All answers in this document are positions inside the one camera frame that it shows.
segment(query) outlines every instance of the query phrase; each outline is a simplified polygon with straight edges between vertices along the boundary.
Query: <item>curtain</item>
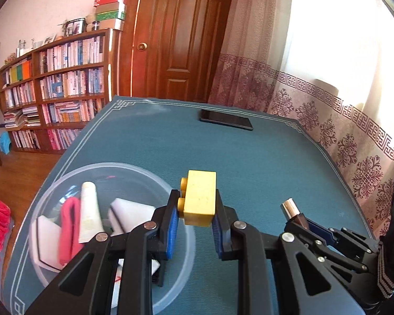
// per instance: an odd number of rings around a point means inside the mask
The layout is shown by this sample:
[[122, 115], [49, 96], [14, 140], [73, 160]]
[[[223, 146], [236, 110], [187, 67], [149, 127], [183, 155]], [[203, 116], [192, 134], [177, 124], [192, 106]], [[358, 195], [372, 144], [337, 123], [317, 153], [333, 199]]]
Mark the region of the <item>curtain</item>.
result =
[[[225, 37], [209, 102], [299, 120], [340, 169], [375, 236], [382, 235], [394, 177], [394, 18], [381, 0], [291, 2], [290, 17], [277, 5], [269, 14], [272, 29], [286, 25], [287, 36], [267, 56], [251, 56], [257, 51], [244, 46], [233, 51], [238, 42]], [[228, 19], [228, 34], [234, 29]], [[245, 80], [246, 72], [253, 78]], [[258, 83], [260, 75], [266, 83]]]
[[232, 0], [209, 103], [267, 111], [282, 62], [291, 0]]

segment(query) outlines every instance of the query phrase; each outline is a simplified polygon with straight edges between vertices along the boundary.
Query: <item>door knob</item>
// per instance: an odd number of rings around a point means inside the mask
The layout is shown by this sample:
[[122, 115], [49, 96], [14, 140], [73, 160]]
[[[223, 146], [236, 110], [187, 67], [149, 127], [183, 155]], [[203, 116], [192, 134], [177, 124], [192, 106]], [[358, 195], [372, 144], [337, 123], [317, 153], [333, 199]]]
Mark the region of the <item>door knob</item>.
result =
[[139, 51], [146, 51], [147, 49], [147, 44], [146, 43], [140, 43], [139, 45], [137, 45], [137, 49]]

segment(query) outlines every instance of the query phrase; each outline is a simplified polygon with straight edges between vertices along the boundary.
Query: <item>silver rivet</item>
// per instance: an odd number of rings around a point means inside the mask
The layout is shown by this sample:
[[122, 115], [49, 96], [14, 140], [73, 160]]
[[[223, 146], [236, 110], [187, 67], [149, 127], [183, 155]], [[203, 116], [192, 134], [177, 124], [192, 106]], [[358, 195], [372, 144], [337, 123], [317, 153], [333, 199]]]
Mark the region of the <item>silver rivet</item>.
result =
[[247, 227], [247, 223], [241, 220], [237, 220], [234, 222], [234, 226], [240, 230], [243, 230]]
[[285, 232], [282, 234], [282, 239], [285, 242], [292, 243], [295, 240], [295, 236], [293, 234], [291, 234], [290, 232]]
[[157, 225], [154, 221], [147, 221], [144, 223], [143, 226], [146, 230], [153, 230], [154, 228], [156, 228]]
[[108, 239], [108, 235], [105, 232], [99, 232], [96, 236], [95, 239], [98, 242], [105, 242]]

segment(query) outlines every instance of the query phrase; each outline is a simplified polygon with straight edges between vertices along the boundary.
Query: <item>yellow toy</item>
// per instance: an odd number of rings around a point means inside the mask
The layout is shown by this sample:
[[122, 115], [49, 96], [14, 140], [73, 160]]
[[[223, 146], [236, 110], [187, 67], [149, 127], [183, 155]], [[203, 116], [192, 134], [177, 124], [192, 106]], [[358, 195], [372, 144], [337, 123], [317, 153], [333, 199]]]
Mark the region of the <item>yellow toy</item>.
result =
[[216, 207], [216, 172], [189, 170], [181, 179], [178, 212], [186, 225], [210, 226]]

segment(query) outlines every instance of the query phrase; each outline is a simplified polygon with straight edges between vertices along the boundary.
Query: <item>black phone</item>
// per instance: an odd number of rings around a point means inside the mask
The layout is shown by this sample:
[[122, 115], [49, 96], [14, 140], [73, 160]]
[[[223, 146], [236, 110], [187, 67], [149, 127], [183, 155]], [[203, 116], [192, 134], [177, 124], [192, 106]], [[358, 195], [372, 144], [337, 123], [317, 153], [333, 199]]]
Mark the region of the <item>black phone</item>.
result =
[[248, 118], [226, 114], [224, 112], [202, 109], [200, 111], [200, 121], [227, 125], [229, 127], [241, 128], [246, 130], [253, 130], [251, 122]]

